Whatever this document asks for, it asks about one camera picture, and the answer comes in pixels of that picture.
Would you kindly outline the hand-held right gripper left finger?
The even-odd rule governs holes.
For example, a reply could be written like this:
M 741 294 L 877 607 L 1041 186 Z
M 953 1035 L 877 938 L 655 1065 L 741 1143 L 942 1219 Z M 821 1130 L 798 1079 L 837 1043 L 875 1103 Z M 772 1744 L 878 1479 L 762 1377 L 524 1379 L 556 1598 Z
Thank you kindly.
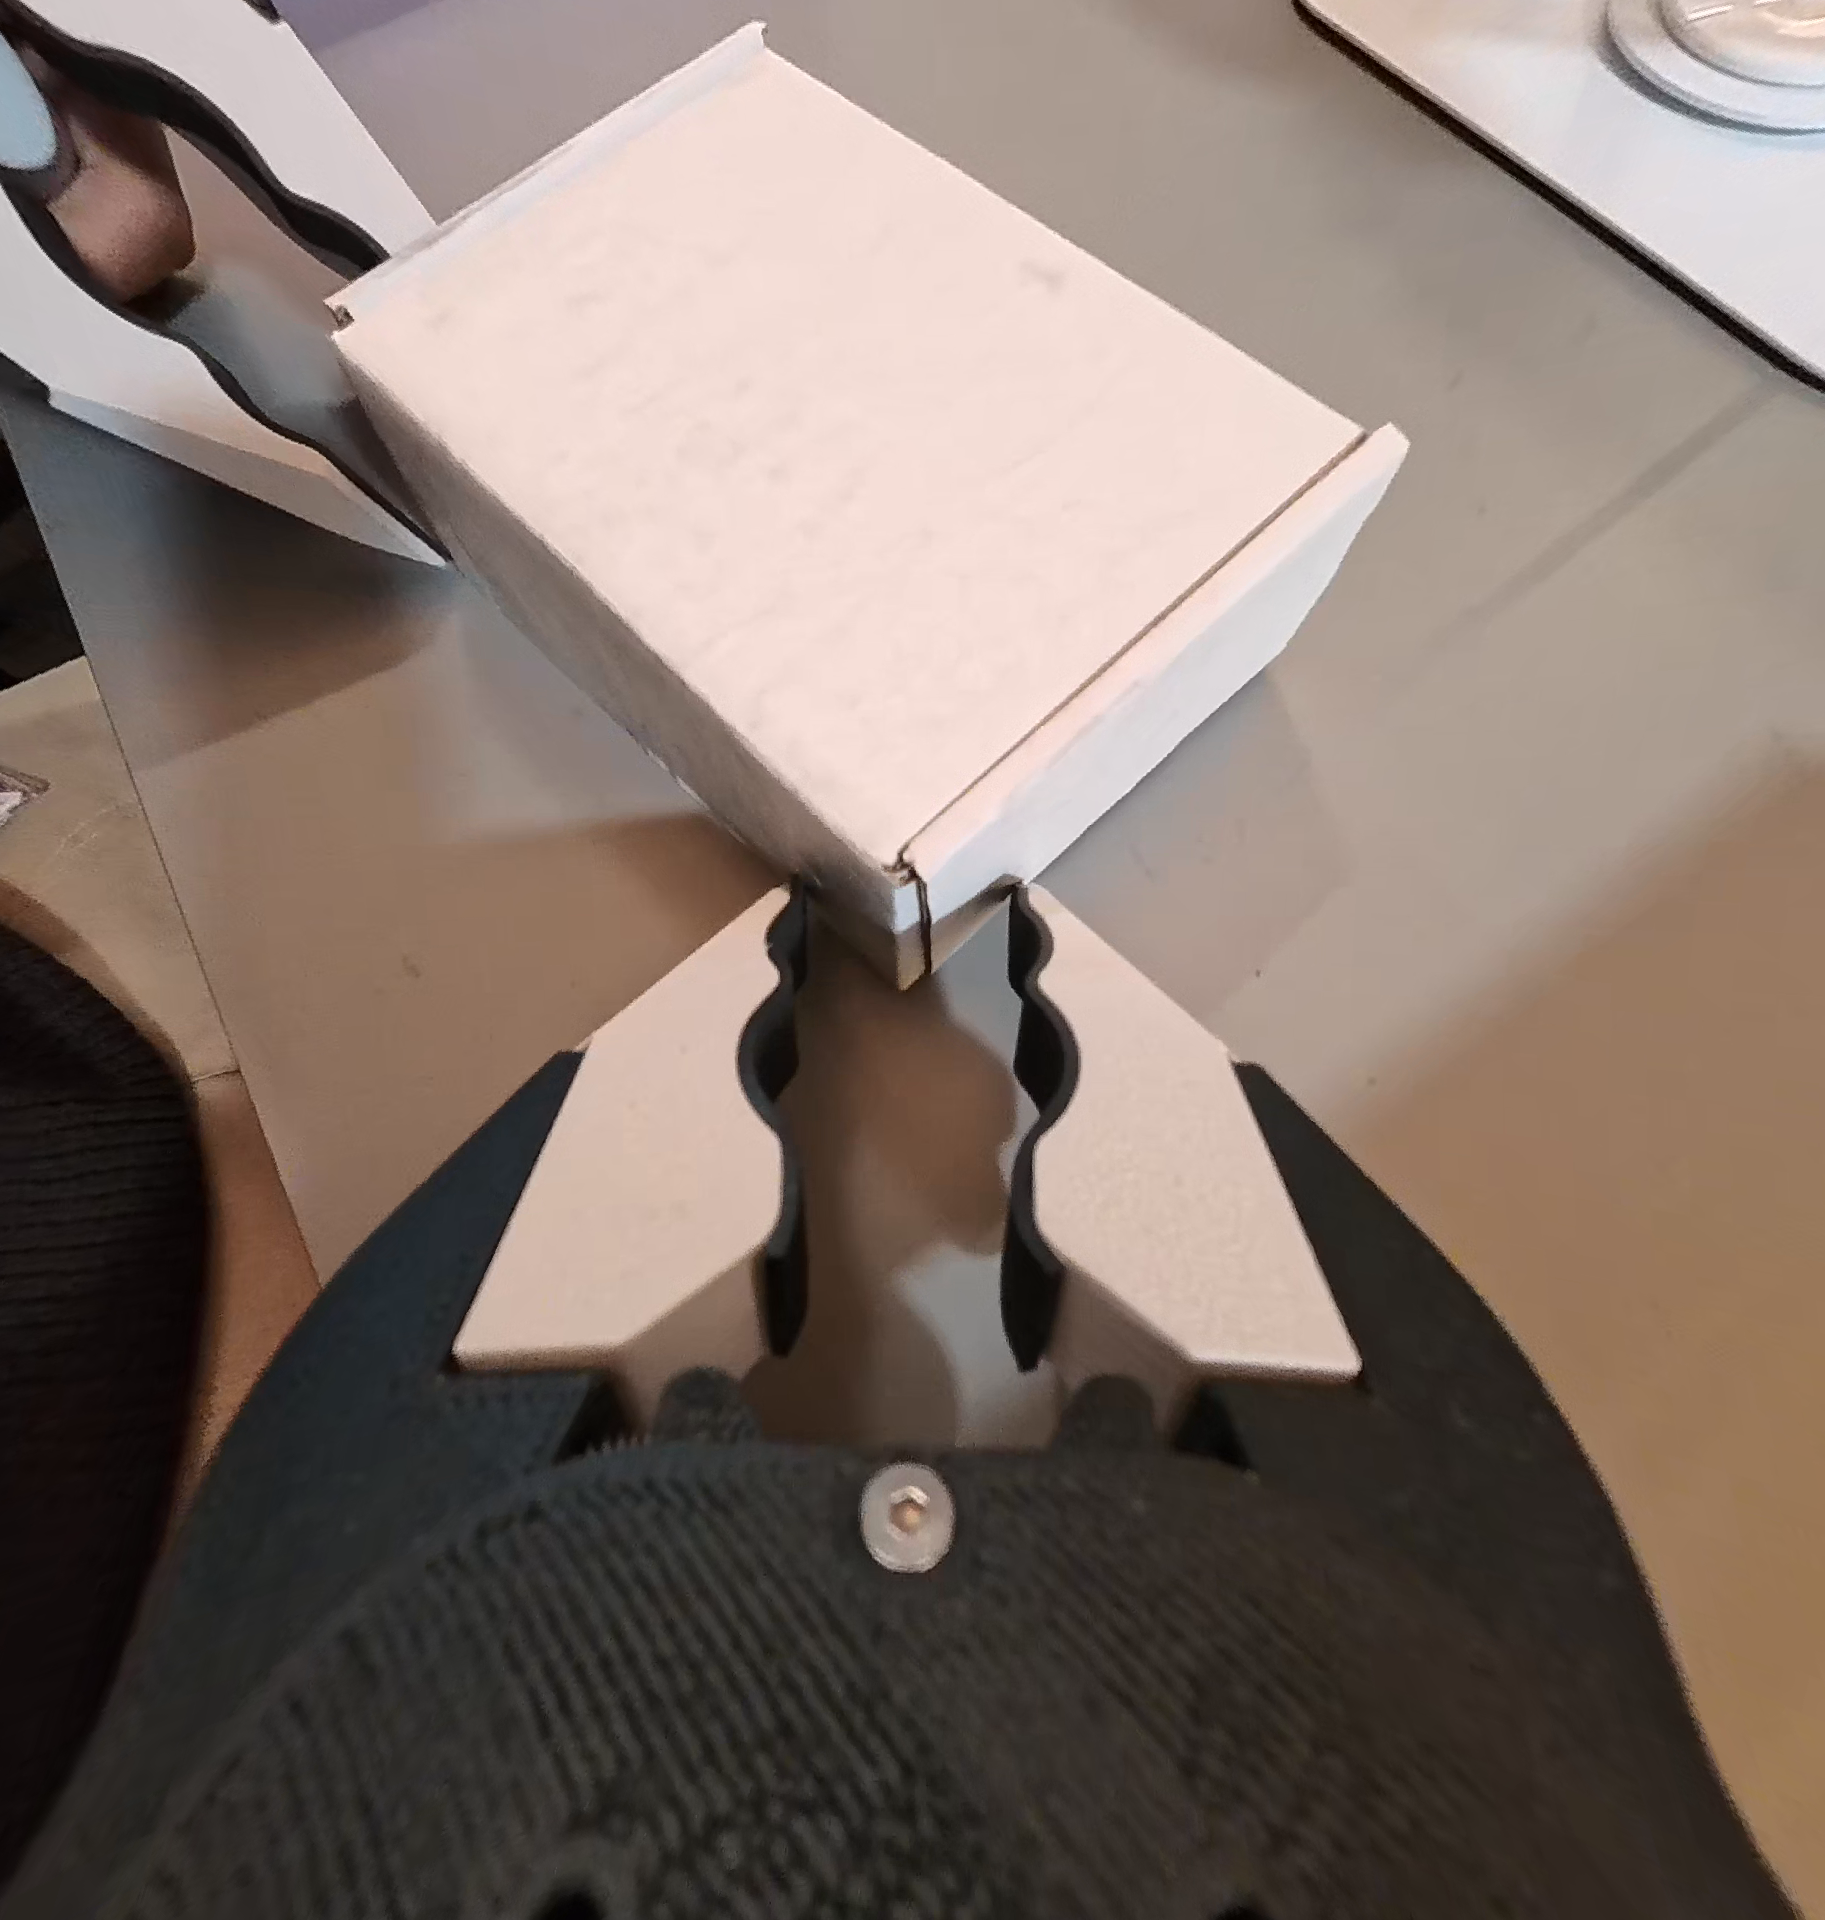
M 807 1310 L 798 1069 L 807 893 L 774 886 L 579 1049 L 451 1344 L 462 1373 L 596 1372 L 659 1405 L 741 1379 Z

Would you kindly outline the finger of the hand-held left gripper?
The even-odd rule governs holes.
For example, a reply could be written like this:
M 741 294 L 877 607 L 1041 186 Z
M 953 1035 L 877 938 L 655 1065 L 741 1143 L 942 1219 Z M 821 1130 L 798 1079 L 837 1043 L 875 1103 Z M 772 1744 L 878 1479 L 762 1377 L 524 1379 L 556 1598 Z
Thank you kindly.
M 201 346 L 104 303 L 0 174 L 0 379 L 233 492 L 413 563 L 443 552 L 325 448 L 263 418 Z
M 96 103 L 178 132 L 344 278 L 434 228 L 274 5 L 16 1 L 13 27 Z

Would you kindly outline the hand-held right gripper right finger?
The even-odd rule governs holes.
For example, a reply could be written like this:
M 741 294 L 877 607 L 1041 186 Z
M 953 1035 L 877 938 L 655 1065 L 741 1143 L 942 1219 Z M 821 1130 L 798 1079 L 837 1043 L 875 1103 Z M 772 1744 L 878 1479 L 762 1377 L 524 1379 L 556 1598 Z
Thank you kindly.
M 1155 1405 L 1218 1379 L 1344 1387 L 1351 1331 L 1235 1061 L 1041 886 L 1007 904 L 1019 1002 L 998 1308 L 1024 1373 Z

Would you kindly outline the white cardboard mailer box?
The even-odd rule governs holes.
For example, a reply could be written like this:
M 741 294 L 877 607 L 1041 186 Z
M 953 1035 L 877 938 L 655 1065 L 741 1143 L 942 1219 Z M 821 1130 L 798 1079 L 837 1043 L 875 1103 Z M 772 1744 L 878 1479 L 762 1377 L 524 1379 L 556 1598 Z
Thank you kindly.
M 1408 454 L 762 24 L 333 345 L 466 578 L 899 990 L 1281 656 Z

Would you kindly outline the grey desk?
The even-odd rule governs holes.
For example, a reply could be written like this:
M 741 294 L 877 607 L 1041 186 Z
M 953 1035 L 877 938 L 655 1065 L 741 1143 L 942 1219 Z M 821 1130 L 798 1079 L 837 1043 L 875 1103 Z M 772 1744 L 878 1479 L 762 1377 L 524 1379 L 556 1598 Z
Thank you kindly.
M 1825 396 L 1290 5 L 353 5 L 434 211 L 774 48 L 1409 453 L 1045 886 L 1502 1314 L 1733 1771 L 1825 1770 Z M 320 1276 L 766 885 L 462 583 L 18 401 Z

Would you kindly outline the person's left hand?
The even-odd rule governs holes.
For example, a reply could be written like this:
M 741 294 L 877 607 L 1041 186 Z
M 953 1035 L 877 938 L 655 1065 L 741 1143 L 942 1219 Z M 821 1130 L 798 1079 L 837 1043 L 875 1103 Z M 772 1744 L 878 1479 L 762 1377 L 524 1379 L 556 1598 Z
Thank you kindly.
M 198 258 L 198 231 L 164 128 L 91 94 L 53 97 L 76 174 L 50 210 L 91 282 L 113 304 L 152 298 Z

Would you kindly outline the person's black sweater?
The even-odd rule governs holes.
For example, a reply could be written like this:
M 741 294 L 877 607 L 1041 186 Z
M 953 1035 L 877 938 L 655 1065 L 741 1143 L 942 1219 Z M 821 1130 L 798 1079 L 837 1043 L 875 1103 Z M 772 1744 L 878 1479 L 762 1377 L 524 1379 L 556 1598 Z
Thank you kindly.
M 208 1254 L 179 1072 L 0 921 L 0 1888 L 103 1708 L 162 1538 Z

